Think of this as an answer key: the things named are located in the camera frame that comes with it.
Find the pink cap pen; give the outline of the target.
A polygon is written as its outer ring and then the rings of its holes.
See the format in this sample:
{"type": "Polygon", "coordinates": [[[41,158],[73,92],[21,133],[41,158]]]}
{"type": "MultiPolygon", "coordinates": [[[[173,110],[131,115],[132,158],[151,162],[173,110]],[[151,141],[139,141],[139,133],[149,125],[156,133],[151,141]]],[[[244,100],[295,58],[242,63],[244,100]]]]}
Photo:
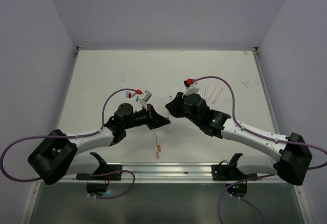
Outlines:
{"type": "Polygon", "coordinates": [[[212,104],[214,104],[218,100],[222,90],[223,90],[223,88],[219,88],[219,90],[217,91],[217,93],[215,94],[215,96],[214,96],[214,98],[212,100],[212,104]]]}

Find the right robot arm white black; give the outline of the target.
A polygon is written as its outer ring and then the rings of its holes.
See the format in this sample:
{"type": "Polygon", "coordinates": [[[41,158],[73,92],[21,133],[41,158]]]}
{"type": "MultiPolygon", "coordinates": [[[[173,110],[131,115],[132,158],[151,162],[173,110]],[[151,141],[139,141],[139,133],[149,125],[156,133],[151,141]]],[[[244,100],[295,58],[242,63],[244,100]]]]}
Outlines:
{"type": "Polygon", "coordinates": [[[303,184],[312,154],[300,134],[273,134],[236,123],[229,114],[211,109],[198,94],[179,92],[165,107],[173,117],[188,119],[207,136],[235,141],[262,153],[261,156],[234,154],[227,168],[232,179],[270,174],[292,185],[303,184]]]}

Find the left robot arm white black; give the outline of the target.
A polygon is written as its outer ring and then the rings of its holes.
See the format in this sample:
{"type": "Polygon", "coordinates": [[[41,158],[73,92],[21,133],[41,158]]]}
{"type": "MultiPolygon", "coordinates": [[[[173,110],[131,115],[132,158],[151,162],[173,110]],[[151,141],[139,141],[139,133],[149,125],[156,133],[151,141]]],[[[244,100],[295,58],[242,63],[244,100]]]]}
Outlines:
{"type": "Polygon", "coordinates": [[[59,129],[52,131],[29,155],[28,163],[47,185],[76,174],[98,180],[106,175],[109,167],[94,152],[96,148],[118,144],[126,137],[127,129],[147,126],[153,130],[168,124],[170,121],[158,114],[151,104],[140,111],[134,111],[131,104],[120,104],[102,129],[81,135],[67,135],[59,129]]]}

